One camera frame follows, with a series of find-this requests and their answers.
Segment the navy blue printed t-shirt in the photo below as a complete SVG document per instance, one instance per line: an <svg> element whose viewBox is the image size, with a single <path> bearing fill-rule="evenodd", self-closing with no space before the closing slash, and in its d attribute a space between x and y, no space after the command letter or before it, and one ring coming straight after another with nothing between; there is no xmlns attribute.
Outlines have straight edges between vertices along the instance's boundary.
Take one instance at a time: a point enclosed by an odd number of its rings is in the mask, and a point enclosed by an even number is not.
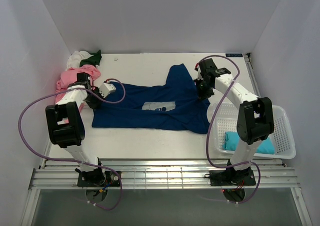
<svg viewBox="0 0 320 226"><path fill-rule="evenodd" d="M147 128L207 134L209 100L200 100L185 65L171 66L159 86L121 85L94 110L93 128Z"/></svg>

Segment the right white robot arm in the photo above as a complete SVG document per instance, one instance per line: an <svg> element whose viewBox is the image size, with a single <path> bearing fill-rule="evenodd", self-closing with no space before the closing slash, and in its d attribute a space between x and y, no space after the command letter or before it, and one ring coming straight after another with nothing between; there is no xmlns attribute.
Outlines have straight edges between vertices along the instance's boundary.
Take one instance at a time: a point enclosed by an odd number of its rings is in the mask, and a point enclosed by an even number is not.
<svg viewBox="0 0 320 226"><path fill-rule="evenodd" d="M236 130L239 141L233 156L225 166L215 166L207 175L213 186L255 185L252 159L259 145L274 132L273 106L268 97L259 97L239 82L229 69L218 68L212 56L201 59L195 66L198 98L208 99L217 90L238 110Z"/></svg>

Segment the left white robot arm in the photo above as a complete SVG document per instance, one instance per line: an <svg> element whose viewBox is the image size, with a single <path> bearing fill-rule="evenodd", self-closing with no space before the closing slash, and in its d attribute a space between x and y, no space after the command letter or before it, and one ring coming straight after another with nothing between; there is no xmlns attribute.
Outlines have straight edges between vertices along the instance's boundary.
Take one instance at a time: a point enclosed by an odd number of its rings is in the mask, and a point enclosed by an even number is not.
<svg viewBox="0 0 320 226"><path fill-rule="evenodd" d="M76 81L69 84L67 89L69 91L61 100L45 109L49 138L52 144L66 150L78 161L80 169L77 172L80 179L100 186L106 180L106 173L99 167L99 158L91 155L82 145L85 126L80 107L85 102L91 109L97 109L101 106L103 97L98 88L92 88L90 76L84 72L77 73Z"/></svg>

